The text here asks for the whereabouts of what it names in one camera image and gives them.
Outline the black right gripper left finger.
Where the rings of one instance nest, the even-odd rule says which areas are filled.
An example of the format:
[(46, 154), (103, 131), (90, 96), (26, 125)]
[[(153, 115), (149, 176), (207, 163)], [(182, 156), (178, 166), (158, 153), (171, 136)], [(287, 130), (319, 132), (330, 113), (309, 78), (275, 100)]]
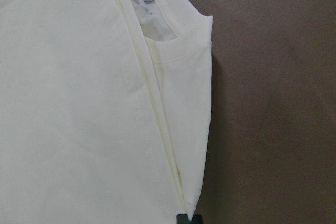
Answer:
[(176, 215), (177, 224), (190, 224), (190, 218), (188, 215), (188, 209), (185, 207), (184, 212)]

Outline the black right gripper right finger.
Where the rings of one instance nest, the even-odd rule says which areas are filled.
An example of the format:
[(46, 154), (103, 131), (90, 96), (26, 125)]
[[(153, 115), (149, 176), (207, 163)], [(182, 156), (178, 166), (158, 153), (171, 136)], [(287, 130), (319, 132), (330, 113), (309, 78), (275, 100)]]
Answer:
[(196, 207), (193, 206), (190, 210), (190, 223), (191, 224), (203, 224), (203, 217), (200, 214), (197, 214)]

